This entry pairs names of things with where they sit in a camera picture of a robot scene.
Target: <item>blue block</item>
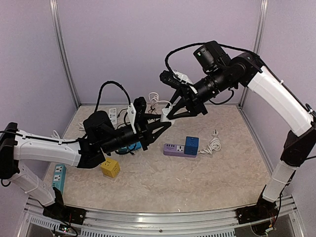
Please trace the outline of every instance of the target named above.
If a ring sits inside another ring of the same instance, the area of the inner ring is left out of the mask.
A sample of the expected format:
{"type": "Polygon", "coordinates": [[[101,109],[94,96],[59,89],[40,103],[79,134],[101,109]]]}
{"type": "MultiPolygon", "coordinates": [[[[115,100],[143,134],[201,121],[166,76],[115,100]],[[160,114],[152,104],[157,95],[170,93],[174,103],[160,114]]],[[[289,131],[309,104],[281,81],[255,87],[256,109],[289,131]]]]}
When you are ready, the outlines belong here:
{"type": "MultiPolygon", "coordinates": [[[[132,150],[134,147],[135,147],[135,143],[128,146],[128,148],[129,148],[130,150],[132,150]]],[[[136,143],[136,147],[135,147],[135,151],[136,151],[136,150],[139,150],[139,149],[141,149],[141,148],[142,148],[142,144],[141,144],[140,142],[137,142],[137,143],[136,143]]],[[[120,148],[120,149],[118,150],[118,152],[121,152],[121,153],[127,152],[127,147],[122,147],[122,148],[120,148]]]]}
{"type": "Polygon", "coordinates": [[[184,154],[195,156],[198,153],[198,137],[187,137],[184,154]]]}

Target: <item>yellow cube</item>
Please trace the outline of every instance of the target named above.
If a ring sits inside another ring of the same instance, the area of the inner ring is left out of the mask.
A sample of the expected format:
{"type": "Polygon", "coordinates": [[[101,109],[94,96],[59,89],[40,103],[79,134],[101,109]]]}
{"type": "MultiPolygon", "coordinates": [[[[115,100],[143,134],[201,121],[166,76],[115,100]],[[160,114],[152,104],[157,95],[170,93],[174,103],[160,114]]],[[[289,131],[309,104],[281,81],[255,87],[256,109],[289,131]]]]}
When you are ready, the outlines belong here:
{"type": "Polygon", "coordinates": [[[103,174],[115,178],[120,171],[119,162],[111,158],[106,158],[105,162],[101,164],[101,170],[103,174]]]}

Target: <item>blue cube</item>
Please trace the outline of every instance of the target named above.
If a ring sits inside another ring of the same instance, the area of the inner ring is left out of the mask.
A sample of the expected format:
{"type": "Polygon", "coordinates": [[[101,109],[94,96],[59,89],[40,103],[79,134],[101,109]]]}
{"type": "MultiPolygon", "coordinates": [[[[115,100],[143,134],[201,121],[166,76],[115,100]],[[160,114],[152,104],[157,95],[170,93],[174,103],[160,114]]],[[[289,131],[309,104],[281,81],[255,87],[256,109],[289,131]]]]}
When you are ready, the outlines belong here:
{"type": "Polygon", "coordinates": [[[187,137],[184,154],[196,155],[198,153],[198,137],[187,137]]]}

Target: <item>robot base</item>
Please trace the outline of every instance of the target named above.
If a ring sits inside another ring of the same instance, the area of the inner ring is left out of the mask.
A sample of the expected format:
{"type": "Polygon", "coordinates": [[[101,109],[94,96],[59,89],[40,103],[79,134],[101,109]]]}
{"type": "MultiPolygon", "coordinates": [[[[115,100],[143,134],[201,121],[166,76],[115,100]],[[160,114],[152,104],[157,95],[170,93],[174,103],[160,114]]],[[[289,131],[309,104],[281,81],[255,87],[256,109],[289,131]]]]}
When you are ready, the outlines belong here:
{"type": "Polygon", "coordinates": [[[86,210],[64,205],[60,191],[56,188],[54,188],[54,191],[56,195],[55,203],[50,206],[45,206],[43,215],[66,223],[82,225],[86,210]]]}

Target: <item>white cable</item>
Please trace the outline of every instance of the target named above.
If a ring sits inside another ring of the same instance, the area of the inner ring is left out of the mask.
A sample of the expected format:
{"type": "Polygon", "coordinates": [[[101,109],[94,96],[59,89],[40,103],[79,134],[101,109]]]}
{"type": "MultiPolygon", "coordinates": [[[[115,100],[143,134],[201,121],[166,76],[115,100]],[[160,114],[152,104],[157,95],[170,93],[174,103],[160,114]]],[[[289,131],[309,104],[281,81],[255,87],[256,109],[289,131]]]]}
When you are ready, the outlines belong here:
{"type": "Polygon", "coordinates": [[[78,125],[79,125],[79,130],[84,130],[83,122],[79,122],[78,125]]]}
{"type": "Polygon", "coordinates": [[[221,141],[218,138],[219,132],[214,130],[212,133],[213,139],[209,142],[206,149],[198,151],[198,154],[210,154],[212,155],[214,151],[219,151],[222,148],[221,141]]]}
{"type": "Polygon", "coordinates": [[[51,135],[52,138],[60,139],[60,136],[56,130],[53,130],[53,135],[51,135]]]}
{"type": "Polygon", "coordinates": [[[168,103],[168,104],[170,104],[170,106],[172,106],[172,104],[169,101],[159,100],[159,94],[157,92],[150,92],[148,95],[148,98],[150,101],[150,109],[148,110],[148,113],[150,113],[150,114],[152,114],[152,113],[157,114],[156,107],[161,102],[168,103]]]}

